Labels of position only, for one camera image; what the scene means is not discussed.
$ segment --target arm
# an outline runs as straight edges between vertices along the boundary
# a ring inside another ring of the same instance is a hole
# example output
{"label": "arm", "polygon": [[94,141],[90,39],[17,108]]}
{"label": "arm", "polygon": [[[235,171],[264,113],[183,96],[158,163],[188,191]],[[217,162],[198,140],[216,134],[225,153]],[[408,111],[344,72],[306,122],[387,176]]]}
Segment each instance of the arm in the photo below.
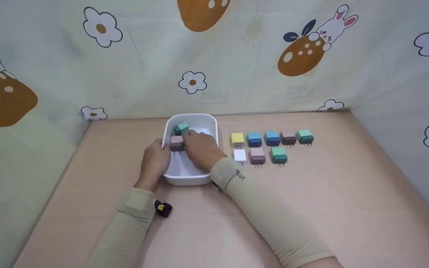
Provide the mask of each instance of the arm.
{"label": "arm", "polygon": [[153,190],[170,163],[170,149],[155,140],[143,155],[140,178],[85,263],[86,268],[133,268],[155,214]]}
{"label": "arm", "polygon": [[185,150],[193,163],[210,170],[212,180],[227,193],[267,241],[285,268],[342,268],[301,215],[293,213],[268,187],[250,178],[213,137],[190,131],[184,135]]}

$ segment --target yellow charger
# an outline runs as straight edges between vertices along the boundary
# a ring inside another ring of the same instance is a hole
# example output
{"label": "yellow charger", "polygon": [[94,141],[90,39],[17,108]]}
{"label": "yellow charger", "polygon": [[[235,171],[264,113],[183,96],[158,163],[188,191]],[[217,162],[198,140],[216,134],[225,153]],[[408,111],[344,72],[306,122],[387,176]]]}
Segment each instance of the yellow charger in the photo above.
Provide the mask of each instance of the yellow charger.
{"label": "yellow charger", "polygon": [[242,132],[231,133],[231,146],[234,148],[242,148],[245,144],[244,134]]}

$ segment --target table surface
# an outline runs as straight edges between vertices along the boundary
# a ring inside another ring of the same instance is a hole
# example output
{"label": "table surface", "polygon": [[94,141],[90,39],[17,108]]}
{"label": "table surface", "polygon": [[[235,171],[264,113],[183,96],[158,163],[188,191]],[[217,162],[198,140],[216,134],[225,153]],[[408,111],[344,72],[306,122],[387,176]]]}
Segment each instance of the table surface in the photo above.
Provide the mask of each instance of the table surface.
{"label": "table surface", "polygon": [[[247,169],[309,219],[346,268],[429,267],[429,205],[350,112],[216,118],[226,154],[233,132],[310,129],[313,146],[286,148],[284,167]],[[137,180],[143,150],[162,136],[166,121],[93,122],[14,267],[81,267]],[[168,219],[155,216],[139,267],[281,267],[212,184],[163,180],[155,193],[174,210]]]}

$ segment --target wrist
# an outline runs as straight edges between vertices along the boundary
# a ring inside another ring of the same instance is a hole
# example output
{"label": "wrist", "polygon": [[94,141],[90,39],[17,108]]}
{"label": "wrist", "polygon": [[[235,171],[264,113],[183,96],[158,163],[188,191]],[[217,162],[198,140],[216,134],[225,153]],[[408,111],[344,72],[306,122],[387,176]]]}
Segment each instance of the wrist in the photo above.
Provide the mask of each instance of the wrist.
{"label": "wrist", "polygon": [[140,176],[138,181],[133,185],[134,188],[140,188],[153,192],[159,178],[154,176]]}
{"label": "wrist", "polygon": [[227,155],[222,151],[220,151],[218,154],[213,154],[213,156],[210,157],[209,161],[206,161],[206,164],[204,165],[204,169],[207,172],[210,172],[211,169],[216,165],[216,163],[218,163],[218,161],[221,158],[225,158],[225,157],[227,157]]}

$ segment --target white charger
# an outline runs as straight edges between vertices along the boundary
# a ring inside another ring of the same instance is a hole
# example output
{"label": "white charger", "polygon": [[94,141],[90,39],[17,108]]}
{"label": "white charger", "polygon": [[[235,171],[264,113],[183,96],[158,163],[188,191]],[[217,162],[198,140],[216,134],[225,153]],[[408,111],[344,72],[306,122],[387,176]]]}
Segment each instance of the white charger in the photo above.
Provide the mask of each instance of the white charger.
{"label": "white charger", "polygon": [[234,149],[233,150],[233,158],[236,162],[240,163],[241,165],[247,164],[247,156],[246,156],[246,150],[245,149]]}

